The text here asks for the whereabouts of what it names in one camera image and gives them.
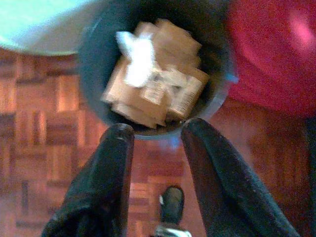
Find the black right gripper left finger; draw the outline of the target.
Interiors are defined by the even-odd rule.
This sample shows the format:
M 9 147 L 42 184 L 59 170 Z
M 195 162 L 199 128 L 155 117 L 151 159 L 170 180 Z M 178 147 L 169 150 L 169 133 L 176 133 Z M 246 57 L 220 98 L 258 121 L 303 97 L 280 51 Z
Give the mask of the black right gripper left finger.
M 134 130 L 108 128 L 41 237 L 126 237 Z

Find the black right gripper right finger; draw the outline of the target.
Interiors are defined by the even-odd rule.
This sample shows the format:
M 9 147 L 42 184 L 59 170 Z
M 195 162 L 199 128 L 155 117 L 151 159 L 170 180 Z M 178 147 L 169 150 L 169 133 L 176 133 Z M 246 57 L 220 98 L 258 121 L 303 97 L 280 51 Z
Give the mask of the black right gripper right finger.
M 208 237 L 300 237 L 266 186 L 217 129 L 186 121 L 181 139 Z

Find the black round trash bin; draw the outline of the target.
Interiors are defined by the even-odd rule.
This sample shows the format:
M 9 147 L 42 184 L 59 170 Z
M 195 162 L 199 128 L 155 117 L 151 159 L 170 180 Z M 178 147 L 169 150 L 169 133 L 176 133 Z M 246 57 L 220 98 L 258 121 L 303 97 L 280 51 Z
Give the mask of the black round trash bin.
M 182 123 L 149 129 L 114 113 L 101 101 L 112 71 L 120 57 L 115 41 L 117 31 L 132 31 L 141 21 L 159 18 L 189 31 L 201 43 L 201 68 L 210 81 L 194 107 L 191 117 L 210 119 L 222 106 L 232 83 L 237 82 L 233 53 L 226 30 L 231 0 L 104 0 L 101 13 L 85 31 L 78 54 L 80 87 L 89 107 L 107 126 L 124 123 L 139 140 L 178 136 Z

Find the crumpled white tissue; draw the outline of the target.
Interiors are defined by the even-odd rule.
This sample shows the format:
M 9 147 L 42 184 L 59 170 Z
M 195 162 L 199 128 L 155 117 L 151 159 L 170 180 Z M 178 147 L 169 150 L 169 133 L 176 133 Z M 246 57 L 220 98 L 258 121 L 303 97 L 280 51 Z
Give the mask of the crumpled white tissue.
M 152 79 L 155 67 L 155 50 L 152 33 L 116 32 L 116 41 L 122 55 L 129 60 L 124 82 L 132 87 L 141 88 Z

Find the large red cushion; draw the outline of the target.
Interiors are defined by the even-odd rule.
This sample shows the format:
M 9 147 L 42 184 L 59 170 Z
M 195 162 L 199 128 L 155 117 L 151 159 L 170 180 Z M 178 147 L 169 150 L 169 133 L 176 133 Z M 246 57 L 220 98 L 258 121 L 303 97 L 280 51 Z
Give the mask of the large red cushion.
M 231 98 L 316 116 L 316 0 L 232 0 L 227 28 L 238 76 Z

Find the brown cardboard pieces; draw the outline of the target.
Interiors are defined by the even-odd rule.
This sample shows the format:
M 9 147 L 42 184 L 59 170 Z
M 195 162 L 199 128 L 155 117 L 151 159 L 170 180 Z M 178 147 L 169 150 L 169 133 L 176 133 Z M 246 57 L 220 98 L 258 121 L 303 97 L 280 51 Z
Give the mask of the brown cardboard pieces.
M 132 34 L 152 33 L 155 50 L 153 77 L 141 88 L 124 82 L 129 60 L 122 54 L 101 100 L 126 119 L 155 129 L 186 120 L 209 75 L 200 69 L 199 42 L 170 21 L 140 22 Z

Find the quilted pale green mattress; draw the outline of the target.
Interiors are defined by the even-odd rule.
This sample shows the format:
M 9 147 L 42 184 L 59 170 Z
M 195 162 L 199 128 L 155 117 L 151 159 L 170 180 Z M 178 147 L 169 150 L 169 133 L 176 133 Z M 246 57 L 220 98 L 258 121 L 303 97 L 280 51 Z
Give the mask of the quilted pale green mattress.
M 71 55 L 103 0 L 0 0 L 0 47 L 32 55 Z

